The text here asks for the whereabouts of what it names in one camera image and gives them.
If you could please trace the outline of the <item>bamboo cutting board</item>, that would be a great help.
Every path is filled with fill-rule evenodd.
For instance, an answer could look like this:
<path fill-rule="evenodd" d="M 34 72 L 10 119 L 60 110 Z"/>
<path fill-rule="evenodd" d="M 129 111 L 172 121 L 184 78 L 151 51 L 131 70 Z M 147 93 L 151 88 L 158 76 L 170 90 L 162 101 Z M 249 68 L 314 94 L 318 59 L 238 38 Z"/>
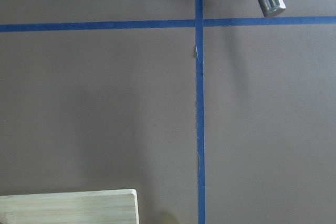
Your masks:
<path fill-rule="evenodd" d="M 1 196 L 1 223 L 139 223 L 137 191 Z"/>

